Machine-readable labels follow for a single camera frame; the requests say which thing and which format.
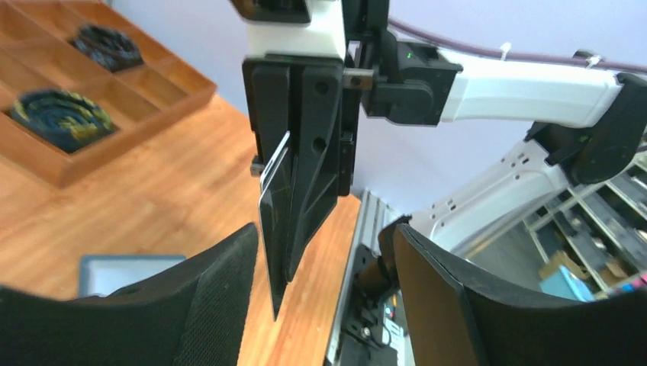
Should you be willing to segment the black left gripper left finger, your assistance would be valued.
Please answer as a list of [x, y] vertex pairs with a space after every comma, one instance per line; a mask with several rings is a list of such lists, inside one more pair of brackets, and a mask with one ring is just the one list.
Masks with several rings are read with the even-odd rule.
[[106, 297], [1, 289], [3, 365], [235, 365], [253, 284], [252, 223]]

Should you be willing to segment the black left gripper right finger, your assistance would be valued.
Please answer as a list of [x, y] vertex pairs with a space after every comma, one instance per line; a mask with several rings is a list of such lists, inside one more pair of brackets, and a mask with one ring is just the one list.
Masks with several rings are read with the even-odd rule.
[[592, 302], [511, 283], [408, 225], [394, 256], [417, 365], [644, 365], [646, 291]]

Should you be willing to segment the black VIP card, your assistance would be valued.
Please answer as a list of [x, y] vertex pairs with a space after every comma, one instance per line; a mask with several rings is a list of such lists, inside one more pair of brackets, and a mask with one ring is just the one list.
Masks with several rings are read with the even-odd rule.
[[278, 313], [288, 284], [285, 254], [291, 203], [291, 134], [286, 132], [260, 175], [259, 223], [266, 254], [273, 319]]

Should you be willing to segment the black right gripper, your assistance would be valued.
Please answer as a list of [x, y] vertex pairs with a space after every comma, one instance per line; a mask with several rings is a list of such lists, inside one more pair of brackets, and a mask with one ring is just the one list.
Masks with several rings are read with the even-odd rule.
[[[350, 76], [342, 94], [343, 69], [369, 72], [369, 87]], [[291, 87], [291, 70], [298, 67], [297, 94]], [[350, 194], [358, 137], [359, 109], [384, 117], [388, 103], [378, 101], [378, 87], [400, 83], [398, 46], [387, 29], [360, 37], [355, 56], [341, 59], [308, 59], [302, 56], [248, 56], [242, 64], [251, 130], [256, 138], [257, 172], [265, 172], [284, 133], [294, 134], [291, 147], [291, 209], [288, 248], [284, 254], [286, 281], [293, 281], [307, 247], [337, 201]], [[341, 116], [340, 163], [338, 148]]]

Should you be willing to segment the blue leather card holder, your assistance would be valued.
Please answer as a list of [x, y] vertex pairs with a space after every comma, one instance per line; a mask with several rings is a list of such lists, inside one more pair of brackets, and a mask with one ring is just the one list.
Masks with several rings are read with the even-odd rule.
[[184, 260], [184, 255], [85, 255], [79, 263], [78, 297], [107, 296]]

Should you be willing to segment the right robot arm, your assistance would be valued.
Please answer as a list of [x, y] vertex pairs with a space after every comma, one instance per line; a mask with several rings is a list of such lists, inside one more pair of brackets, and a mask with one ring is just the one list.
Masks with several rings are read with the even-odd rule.
[[483, 58], [380, 30], [251, 27], [243, 77], [270, 287], [282, 294], [337, 200], [403, 198], [454, 249], [565, 188], [610, 178], [646, 128], [646, 77]]

